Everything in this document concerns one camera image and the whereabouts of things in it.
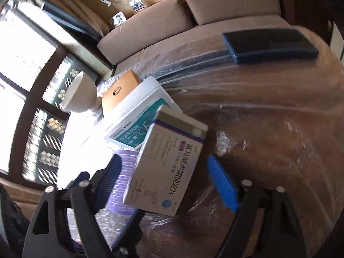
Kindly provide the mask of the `right sofa back cushion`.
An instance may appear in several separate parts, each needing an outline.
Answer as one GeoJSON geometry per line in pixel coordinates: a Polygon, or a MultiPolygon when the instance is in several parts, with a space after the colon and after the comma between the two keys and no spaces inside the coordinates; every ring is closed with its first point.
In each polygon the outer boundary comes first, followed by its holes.
{"type": "Polygon", "coordinates": [[[195,21],[206,25],[247,16],[280,15],[279,0],[185,0],[195,21]]]}

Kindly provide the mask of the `orange brown small box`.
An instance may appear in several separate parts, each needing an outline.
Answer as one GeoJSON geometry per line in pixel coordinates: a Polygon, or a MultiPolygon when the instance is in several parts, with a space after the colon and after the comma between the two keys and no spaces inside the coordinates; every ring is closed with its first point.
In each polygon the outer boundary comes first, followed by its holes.
{"type": "Polygon", "coordinates": [[[141,82],[141,78],[131,69],[125,71],[103,94],[103,115],[107,116],[141,82]]]}

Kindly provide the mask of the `purple hair roller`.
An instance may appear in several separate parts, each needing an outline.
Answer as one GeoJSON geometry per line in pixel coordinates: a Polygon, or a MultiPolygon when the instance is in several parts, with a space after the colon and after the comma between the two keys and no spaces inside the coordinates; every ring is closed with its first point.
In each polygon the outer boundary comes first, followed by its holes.
{"type": "Polygon", "coordinates": [[[115,153],[121,157],[122,167],[106,207],[111,212],[119,215],[132,215],[135,208],[125,205],[123,203],[123,198],[126,186],[136,168],[138,152],[132,150],[118,150],[115,153]]]}

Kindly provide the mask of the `photo frame far left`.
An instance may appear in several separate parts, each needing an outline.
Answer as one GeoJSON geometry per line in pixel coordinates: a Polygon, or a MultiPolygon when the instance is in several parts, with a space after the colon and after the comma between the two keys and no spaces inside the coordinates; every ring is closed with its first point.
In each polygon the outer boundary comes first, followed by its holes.
{"type": "Polygon", "coordinates": [[[126,21],[126,17],[123,12],[118,12],[111,17],[110,23],[112,27],[116,28],[119,25],[123,24],[126,21]]]}

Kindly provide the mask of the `metal wall hook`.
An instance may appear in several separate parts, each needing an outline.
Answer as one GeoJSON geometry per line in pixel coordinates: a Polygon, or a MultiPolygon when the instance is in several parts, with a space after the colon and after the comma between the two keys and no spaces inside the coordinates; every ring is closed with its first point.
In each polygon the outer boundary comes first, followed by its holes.
{"type": "Polygon", "coordinates": [[[112,2],[110,0],[100,0],[102,3],[106,4],[108,7],[111,6],[112,2]]]}

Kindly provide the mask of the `photo frame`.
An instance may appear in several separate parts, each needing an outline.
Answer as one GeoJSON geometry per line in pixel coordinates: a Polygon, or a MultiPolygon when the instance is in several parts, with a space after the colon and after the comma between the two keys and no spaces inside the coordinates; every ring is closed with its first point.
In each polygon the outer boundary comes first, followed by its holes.
{"type": "Polygon", "coordinates": [[[110,23],[112,27],[116,28],[119,25],[123,24],[126,21],[126,17],[123,12],[118,12],[111,17],[110,23]]]}
{"type": "Polygon", "coordinates": [[[131,0],[129,1],[129,5],[135,13],[145,9],[145,5],[142,0],[131,0]]]}

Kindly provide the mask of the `beige curtain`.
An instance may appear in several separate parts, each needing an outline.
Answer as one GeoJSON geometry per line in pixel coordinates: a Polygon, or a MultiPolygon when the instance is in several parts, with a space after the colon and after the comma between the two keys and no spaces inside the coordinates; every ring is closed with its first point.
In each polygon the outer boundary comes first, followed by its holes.
{"type": "Polygon", "coordinates": [[[53,21],[69,31],[100,41],[110,28],[97,14],[80,0],[40,0],[41,10],[53,21]]]}

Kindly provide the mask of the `white purple medicine box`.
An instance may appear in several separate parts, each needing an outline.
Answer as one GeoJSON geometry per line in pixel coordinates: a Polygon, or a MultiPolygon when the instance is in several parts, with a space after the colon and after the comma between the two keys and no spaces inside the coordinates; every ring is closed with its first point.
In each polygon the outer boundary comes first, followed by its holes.
{"type": "Polygon", "coordinates": [[[139,151],[123,203],[151,213],[175,215],[207,132],[206,124],[161,105],[139,151]]]}

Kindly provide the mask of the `dark wooden cabinet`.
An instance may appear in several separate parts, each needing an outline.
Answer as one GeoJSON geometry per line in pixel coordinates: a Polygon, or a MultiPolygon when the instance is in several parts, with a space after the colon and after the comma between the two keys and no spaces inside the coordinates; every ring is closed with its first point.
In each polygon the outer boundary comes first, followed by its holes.
{"type": "Polygon", "coordinates": [[[327,44],[334,28],[343,35],[343,0],[280,0],[280,3],[283,18],[310,29],[327,44]]]}

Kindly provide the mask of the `blue-edged black tablet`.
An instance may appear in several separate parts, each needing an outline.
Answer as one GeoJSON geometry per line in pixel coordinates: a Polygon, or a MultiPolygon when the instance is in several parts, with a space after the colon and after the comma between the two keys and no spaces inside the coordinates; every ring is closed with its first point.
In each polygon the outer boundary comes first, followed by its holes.
{"type": "Polygon", "coordinates": [[[222,38],[238,65],[318,56],[315,45],[297,29],[240,30],[223,33],[222,38]]]}

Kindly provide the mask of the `white footed teacup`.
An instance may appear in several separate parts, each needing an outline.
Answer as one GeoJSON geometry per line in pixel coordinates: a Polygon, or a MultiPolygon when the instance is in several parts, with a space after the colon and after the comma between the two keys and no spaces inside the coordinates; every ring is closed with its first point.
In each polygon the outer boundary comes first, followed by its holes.
{"type": "Polygon", "coordinates": [[[80,72],[68,87],[61,103],[61,109],[68,112],[96,112],[102,98],[97,96],[96,85],[84,72],[80,72]]]}

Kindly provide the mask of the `clear plastic table cover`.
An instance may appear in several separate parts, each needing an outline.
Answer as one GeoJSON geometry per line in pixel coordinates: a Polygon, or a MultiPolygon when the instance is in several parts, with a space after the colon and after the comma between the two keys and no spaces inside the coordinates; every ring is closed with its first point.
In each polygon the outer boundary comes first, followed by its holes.
{"type": "Polygon", "coordinates": [[[317,254],[343,210],[343,66],[314,32],[318,58],[239,66],[233,62],[160,79],[184,113],[209,127],[174,217],[147,214],[140,257],[214,257],[232,220],[206,170],[219,156],[238,177],[283,186],[306,254],[317,254]]]}

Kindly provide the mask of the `left sofa back cushion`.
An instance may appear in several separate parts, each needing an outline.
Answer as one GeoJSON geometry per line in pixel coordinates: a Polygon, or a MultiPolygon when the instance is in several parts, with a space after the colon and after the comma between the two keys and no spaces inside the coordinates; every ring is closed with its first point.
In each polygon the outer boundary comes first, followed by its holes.
{"type": "Polygon", "coordinates": [[[164,0],[146,8],[105,35],[99,51],[116,65],[135,53],[194,26],[186,2],[164,0]]]}

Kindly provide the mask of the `sofa cushion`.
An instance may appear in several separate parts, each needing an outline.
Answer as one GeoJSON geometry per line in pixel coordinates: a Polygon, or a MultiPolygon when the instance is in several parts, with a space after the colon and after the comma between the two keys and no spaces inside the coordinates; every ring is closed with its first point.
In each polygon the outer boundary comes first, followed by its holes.
{"type": "Polygon", "coordinates": [[[195,21],[206,25],[247,16],[280,15],[279,0],[185,0],[195,21]]]}
{"type": "Polygon", "coordinates": [[[99,51],[116,65],[135,53],[194,26],[186,2],[164,0],[146,8],[105,35],[99,51]]]}

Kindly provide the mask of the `white teal floss box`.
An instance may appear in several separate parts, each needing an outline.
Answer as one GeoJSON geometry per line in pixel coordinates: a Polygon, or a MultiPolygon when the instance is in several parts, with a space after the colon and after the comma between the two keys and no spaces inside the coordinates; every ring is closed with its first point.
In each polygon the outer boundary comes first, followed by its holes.
{"type": "Polygon", "coordinates": [[[104,117],[104,139],[123,148],[137,150],[161,105],[182,112],[162,85],[149,76],[104,117]]]}

